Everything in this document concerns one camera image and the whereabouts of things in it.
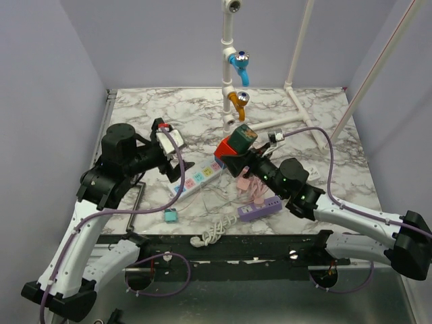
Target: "gray wall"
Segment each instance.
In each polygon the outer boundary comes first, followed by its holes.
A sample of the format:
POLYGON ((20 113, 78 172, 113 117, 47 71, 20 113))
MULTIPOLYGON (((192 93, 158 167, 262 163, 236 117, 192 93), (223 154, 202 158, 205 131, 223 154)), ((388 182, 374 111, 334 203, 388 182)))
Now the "gray wall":
MULTIPOLYGON (((432 227, 432 1, 426 0, 412 25, 354 114, 358 133, 385 211, 420 213, 432 227)), ((409 0, 398 0, 383 30, 356 72, 348 97, 352 98, 376 60, 409 0)), ((425 318, 432 277, 412 282, 425 318)))
POLYGON ((106 91, 58 0, 0 4, 0 323, 52 259, 89 166, 106 91))
MULTIPOLYGON (((61 2, 108 88, 221 84, 221 0, 61 2)), ((316 1, 295 85, 347 86, 394 3, 316 1)), ((251 86, 284 85, 304 4, 244 0, 234 40, 251 86)))

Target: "white marble surface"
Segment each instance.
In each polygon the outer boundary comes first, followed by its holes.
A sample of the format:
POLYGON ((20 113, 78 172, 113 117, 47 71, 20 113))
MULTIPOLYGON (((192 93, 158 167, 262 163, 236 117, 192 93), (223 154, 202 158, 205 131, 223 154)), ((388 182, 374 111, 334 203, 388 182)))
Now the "white marble surface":
MULTIPOLYGON (((246 123, 255 124, 277 119, 296 113, 292 100, 283 89, 248 89, 250 102, 246 106, 246 123)), ((340 88, 334 89, 298 89, 296 94, 304 107, 313 117, 313 122, 329 133, 335 128, 347 107, 345 93, 340 88)), ((156 117, 178 128, 188 143, 184 150, 187 161, 200 162, 212 156, 222 136, 221 128, 222 96, 220 89, 130 89, 119 90, 114 106, 111 124, 129 123, 144 137, 149 137, 151 124, 156 117)), ((286 131, 305 127, 302 122, 283 126, 286 131)), ((267 131, 259 132, 257 142, 264 142, 267 131)), ((323 155, 312 136, 301 133, 286 140, 286 145, 274 152, 272 161, 278 165, 283 159, 296 157, 305 167, 314 165, 321 173, 321 178, 312 182, 314 186, 325 189, 329 170, 329 155, 323 155)), ((144 180, 147 183, 141 209, 158 207, 169 200, 168 183, 164 175, 157 170, 148 172, 144 180)), ((380 209, 379 201, 367 161, 363 155, 360 140, 351 119, 335 145, 335 170, 332 179, 332 192, 347 201, 362 206, 380 209)), ((227 190, 222 193, 228 200, 238 199, 235 179, 225 172, 220 179, 220 186, 227 190)), ((137 190, 131 190, 120 208, 131 209, 137 190)), ((195 195, 174 205, 182 209, 190 204, 195 195)), ((137 215, 136 232, 140 234, 201 234, 223 213, 236 215, 237 207, 245 205, 227 202, 211 190, 203 190, 193 203, 179 212, 178 223, 167 224, 163 214, 137 215), (203 201, 210 212, 206 212, 203 201)), ((125 232, 129 215, 113 217, 104 233, 122 234, 125 232)), ((299 219, 287 209, 279 213, 244 223, 240 220, 228 230, 228 234, 313 234, 319 230, 341 230, 328 223, 312 222, 299 219)))

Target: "blue faucet handle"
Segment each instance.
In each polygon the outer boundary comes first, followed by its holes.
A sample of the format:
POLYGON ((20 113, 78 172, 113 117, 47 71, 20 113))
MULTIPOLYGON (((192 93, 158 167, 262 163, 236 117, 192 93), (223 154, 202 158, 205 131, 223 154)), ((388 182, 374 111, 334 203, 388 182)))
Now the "blue faucet handle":
POLYGON ((234 55, 234 61, 238 68, 244 69, 249 64, 249 53, 245 51, 238 51, 234 55))

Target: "coiled white cable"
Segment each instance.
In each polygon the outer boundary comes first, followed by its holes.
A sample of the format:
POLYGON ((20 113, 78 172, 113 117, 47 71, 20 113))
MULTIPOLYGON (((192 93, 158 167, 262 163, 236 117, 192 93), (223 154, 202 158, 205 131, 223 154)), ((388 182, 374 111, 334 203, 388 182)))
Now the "coiled white cable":
POLYGON ((236 222, 237 217, 235 215, 224 215, 219 219, 219 221, 216 221, 209 230, 203 232, 201 238, 198 236, 191 238, 190 244, 195 248, 214 244, 222 237, 222 235, 225 234, 226 230, 236 222))

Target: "white pvc pipe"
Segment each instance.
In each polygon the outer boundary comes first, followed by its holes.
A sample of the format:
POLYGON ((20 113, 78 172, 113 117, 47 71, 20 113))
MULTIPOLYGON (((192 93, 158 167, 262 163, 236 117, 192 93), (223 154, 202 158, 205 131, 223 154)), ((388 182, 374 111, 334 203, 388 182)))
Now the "white pvc pipe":
MULTIPOLYGON (((306 109, 303 107, 300 100, 298 100, 298 97, 296 96, 296 94, 292 90, 292 87, 288 86, 286 88, 286 90, 287 90, 288 94, 290 95, 291 99, 293 100, 293 102, 296 104, 298 111, 303 116, 304 123, 308 127, 313 127, 314 124, 311 121, 310 115, 308 114, 306 109)), ((310 132, 311 132, 313 138, 315 139, 315 141, 317 142, 319 150, 324 153, 325 152, 325 143, 324 143, 323 139, 321 138, 321 133, 319 133, 317 130, 312 130, 310 132)))
POLYGON ((286 123, 291 123, 291 122, 299 122, 303 120, 303 115, 301 113, 297 113, 293 116, 289 116, 289 117, 285 117, 285 118, 280 118, 277 120, 271 120, 271 121, 264 121, 263 123, 259 123, 259 124, 255 124, 255 125, 250 125, 249 127, 252 130, 263 130, 265 128, 269 128, 269 127, 273 127, 273 126, 279 126, 279 125, 284 125, 286 123))
POLYGON ((304 9, 304 15, 302 20, 302 25, 298 33, 296 48, 294 49, 294 55, 292 56, 292 62, 290 66, 290 73, 288 73, 288 78, 285 82, 286 86, 292 85, 292 78, 296 72, 298 58, 300 57, 300 52, 302 51, 304 37, 306 36, 306 31, 308 30, 309 20, 311 19, 312 8, 315 0, 307 0, 306 7, 304 9))
POLYGON ((390 39, 387 41, 387 44, 384 46, 375 64, 367 74, 366 78, 364 79, 357 93, 352 98, 347 110, 345 111, 344 116, 341 118, 339 124, 336 126, 336 129, 331 135, 332 142, 335 142, 338 139, 338 136, 340 135, 341 131, 344 129, 346 123, 348 123, 348 120, 351 118, 352 114, 356 111, 358 104, 361 102, 366 92, 371 87, 372 83, 375 81, 378 73, 382 70, 385 62, 387 61, 390 54, 395 49, 404 31, 408 28, 412 19, 414 18, 415 14, 418 12, 420 6, 423 3, 424 0, 411 1, 411 4, 408 6, 408 9, 405 11, 405 14, 402 16, 401 20, 399 21, 399 24, 396 26, 396 29, 391 34, 390 39))
MULTIPOLYGON (((222 52, 224 49, 232 47, 234 31, 234 15, 232 13, 223 13, 223 31, 222 31, 222 52)), ((222 75, 223 75, 223 85, 222 93, 224 89, 232 87, 232 77, 231 77, 231 64, 225 59, 222 53, 222 75)), ((230 125, 223 121, 231 114, 231 101, 228 99, 227 95, 223 94, 223 111, 222 111, 222 122, 223 122, 223 137, 227 137, 231 134, 230 125)))
POLYGON ((223 13, 223 32, 222 40, 224 42, 232 41, 232 34, 234 29, 234 15, 232 13, 223 13))

